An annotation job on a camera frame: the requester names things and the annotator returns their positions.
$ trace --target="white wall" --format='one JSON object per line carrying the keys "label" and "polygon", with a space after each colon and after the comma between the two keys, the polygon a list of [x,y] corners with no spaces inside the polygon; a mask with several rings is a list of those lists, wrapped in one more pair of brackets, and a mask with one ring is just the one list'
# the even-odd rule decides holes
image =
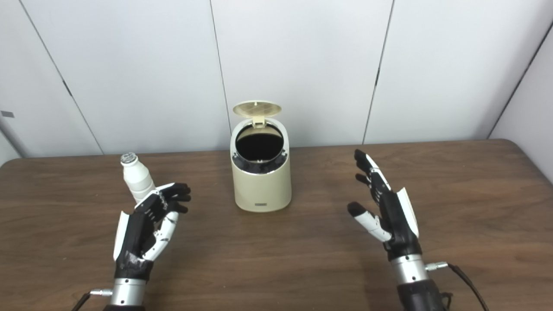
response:
{"label": "white wall", "polygon": [[268,100],[293,147],[362,142],[392,0],[212,5],[232,127]]}
{"label": "white wall", "polygon": [[0,1],[0,110],[23,156],[101,154],[17,0]]}
{"label": "white wall", "polygon": [[485,138],[553,20],[546,0],[391,20],[392,0],[22,3],[61,73],[0,2],[0,128],[23,156],[227,149],[251,99],[282,105],[292,146]]}
{"label": "white wall", "polygon": [[486,138],[552,21],[550,0],[395,1],[364,142]]}
{"label": "white wall", "polygon": [[550,31],[490,138],[516,143],[553,182],[553,32]]}
{"label": "white wall", "polygon": [[0,167],[9,160],[17,158],[19,158],[19,155],[6,139],[4,133],[0,132]]}
{"label": "white wall", "polygon": [[209,1],[23,3],[105,153],[228,148]]}

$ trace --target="trash can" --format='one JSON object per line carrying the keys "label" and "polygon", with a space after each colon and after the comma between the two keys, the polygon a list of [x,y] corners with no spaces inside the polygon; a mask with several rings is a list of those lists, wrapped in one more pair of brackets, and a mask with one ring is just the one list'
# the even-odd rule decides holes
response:
{"label": "trash can", "polygon": [[268,118],[281,111],[268,101],[237,104],[234,113],[247,118],[232,131],[234,199],[243,210],[269,212],[285,208],[292,198],[290,144],[286,129]]}

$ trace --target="plastic bottle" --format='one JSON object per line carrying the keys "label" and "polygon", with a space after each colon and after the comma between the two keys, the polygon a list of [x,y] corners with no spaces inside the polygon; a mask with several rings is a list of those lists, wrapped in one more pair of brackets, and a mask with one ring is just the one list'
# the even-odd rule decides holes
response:
{"label": "plastic bottle", "polygon": [[138,203],[150,191],[155,189],[150,171],[138,160],[138,156],[133,152],[125,153],[121,156],[121,165],[123,166],[123,179]]}

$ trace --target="open lid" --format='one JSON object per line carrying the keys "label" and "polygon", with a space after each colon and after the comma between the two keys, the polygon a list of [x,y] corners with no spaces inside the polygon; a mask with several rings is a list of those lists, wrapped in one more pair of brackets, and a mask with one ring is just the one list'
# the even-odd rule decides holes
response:
{"label": "open lid", "polygon": [[245,101],[237,104],[232,111],[246,118],[272,117],[282,110],[279,105],[269,101]]}

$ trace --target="wooden table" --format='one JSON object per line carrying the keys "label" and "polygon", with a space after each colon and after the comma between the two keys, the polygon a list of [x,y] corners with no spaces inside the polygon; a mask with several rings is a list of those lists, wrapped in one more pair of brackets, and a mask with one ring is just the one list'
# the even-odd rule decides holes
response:
{"label": "wooden table", "polygon": [[[461,266],[492,311],[553,308],[553,188],[504,140],[297,148],[293,200],[254,214],[233,200],[228,151],[144,154],[155,182],[186,182],[182,216],[147,286],[158,310],[400,311],[382,245],[347,213],[353,151],[405,186],[426,262]],[[117,155],[17,159],[0,169],[0,301],[5,310],[70,310],[111,288],[119,212],[134,202]],[[453,311],[480,310],[451,271],[433,272]],[[81,310],[101,310],[92,297]]]}

